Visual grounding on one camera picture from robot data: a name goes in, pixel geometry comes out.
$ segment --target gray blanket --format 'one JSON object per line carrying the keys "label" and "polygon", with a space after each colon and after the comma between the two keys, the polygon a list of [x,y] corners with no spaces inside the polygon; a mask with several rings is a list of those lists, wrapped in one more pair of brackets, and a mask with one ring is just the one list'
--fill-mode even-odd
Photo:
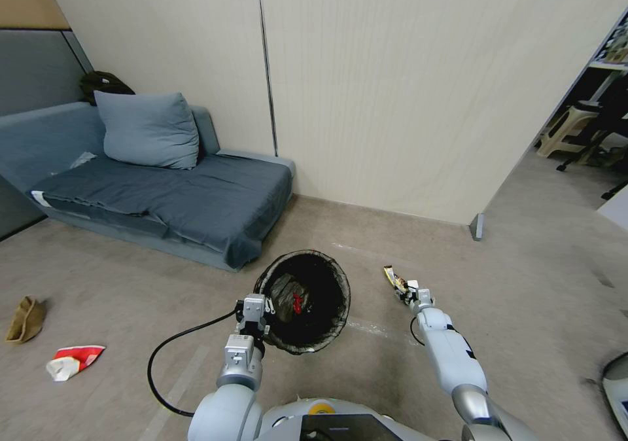
{"label": "gray blanket", "polygon": [[150,168],[97,157],[32,186],[63,203],[150,217],[178,236],[224,254],[233,268],[256,258],[290,196],[283,165],[208,155],[196,168]]}

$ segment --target red and white wrapper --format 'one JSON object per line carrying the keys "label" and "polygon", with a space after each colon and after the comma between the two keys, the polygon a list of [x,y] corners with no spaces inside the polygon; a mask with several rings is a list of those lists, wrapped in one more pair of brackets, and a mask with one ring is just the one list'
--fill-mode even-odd
{"label": "red and white wrapper", "polygon": [[54,359],[46,363],[46,370],[55,382],[65,382],[92,364],[105,346],[70,346],[57,350]]}

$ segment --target stool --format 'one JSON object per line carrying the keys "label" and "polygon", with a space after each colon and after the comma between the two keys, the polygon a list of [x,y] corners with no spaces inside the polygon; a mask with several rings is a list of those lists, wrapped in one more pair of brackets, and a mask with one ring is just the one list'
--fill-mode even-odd
{"label": "stool", "polygon": [[555,122],[552,122],[546,133],[541,135],[541,146],[536,154],[547,158],[555,151],[578,153],[583,145],[575,145],[563,141],[568,135],[575,135],[584,129],[587,124],[599,113],[598,105],[588,102],[577,102],[569,107]]}

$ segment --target black bag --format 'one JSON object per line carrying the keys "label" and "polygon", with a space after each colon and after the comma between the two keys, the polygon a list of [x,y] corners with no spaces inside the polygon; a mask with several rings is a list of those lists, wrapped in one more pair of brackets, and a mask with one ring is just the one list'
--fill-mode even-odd
{"label": "black bag", "polygon": [[135,94],[116,75],[106,71],[90,71],[80,79],[80,90],[85,95],[85,101],[96,105],[94,91],[102,91],[112,94]]}

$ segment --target floor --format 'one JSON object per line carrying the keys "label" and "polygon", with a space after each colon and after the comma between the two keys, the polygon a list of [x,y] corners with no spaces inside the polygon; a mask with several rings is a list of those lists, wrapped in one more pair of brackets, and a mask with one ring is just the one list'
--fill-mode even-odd
{"label": "floor", "polygon": [[[557,163],[524,158],[489,206],[479,243],[464,226],[296,197],[262,256],[236,274],[44,220],[0,243],[0,326],[23,295],[48,306],[34,340],[0,345],[0,431],[13,440],[185,439],[189,419],[148,389],[153,348],[226,313],[278,255],[316,248],[349,278],[351,320],[320,353],[269,347],[263,406],[344,398],[436,439],[460,438],[462,421],[383,276],[392,264],[432,289],[482,363],[491,396],[540,439],[619,440],[597,381],[628,348],[628,233],[595,212],[619,179],[579,165],[559,173]],[[155,380],[176,405],[193,410],[215,389],[233,324],[159,354]],[[52,383],[45,362],[78,344],[107,349],[84,373]]]}

